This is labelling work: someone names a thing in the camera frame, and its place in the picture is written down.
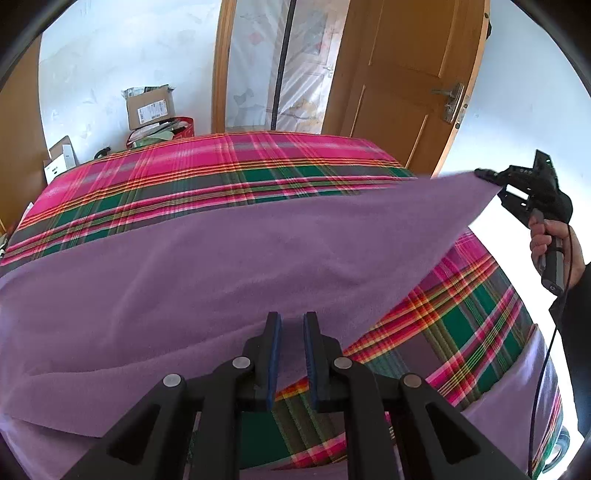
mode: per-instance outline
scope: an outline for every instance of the black sleeve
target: black sleeve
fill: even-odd
[[[591,430],[591,267],[569,290],[562,318],[560,300],[550,307],[556,322],[573,385],[574,405],[583,437]]]

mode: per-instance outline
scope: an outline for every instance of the plastic sheet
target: plastic sheet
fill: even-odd
[[[319,134],[343,36],[349,0],[298,0],[277,130]]]
[[[230,44],[226,130],[269,130],[289,0],[238,0]]]
[[[239,0],[230,46],[226,130],[268,130],[289,0]],[[349,0],[298,0],[277,130],[319,134]]]

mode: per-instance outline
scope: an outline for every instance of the white wall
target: white wall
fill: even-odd
[[[463,125],[443,167],[444,173],[477,167],[504,170],[531,167],[536,148],[548,153],[561,189],[573,200],[574,227],[591,260],[589,157],[591,98],[547,33],[510,0],[491,0],[492,35]],[[554,323],[554,297],[542,288],[531,265],[529,231],[495,199],[472,229],[497,259],[547,340]],[[572,388],[561,341],[553,347],[572,442],[566,462],[546,478],[557,478],[582,442],[576,428]]]
[[[211,131],[221,0],[78,0],[43,34],[39,64],[47,146],[69,135],[79,160],[129,136],[129,87],[175,87],[178,116]]]

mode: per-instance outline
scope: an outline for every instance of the plaid bedsheet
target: plaid bedsheet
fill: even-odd
[[[211,135],[112,155],[56,178],[11,238],[0,276],[98,238],[204,210],[355,194],[411,177],[370,142],[305,134]],[[532,328],[521,299],[466,232],[440,264],[346,354],[382,375],[413,371],[467,407],[515,362]],[[302,468],[346,456],[343,419],[312,412],[302,379],[271,413],[243,417],[243,468]],[[561,425],[560,394],[537,453]]]

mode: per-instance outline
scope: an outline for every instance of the wooden door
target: wooden door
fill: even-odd
[[[489,0],[362,1],[351,2],[323,133],[366,138],[413,173],[435,175],[469,104]],[[458,84],[446,121],[452,102],[441,92]]]

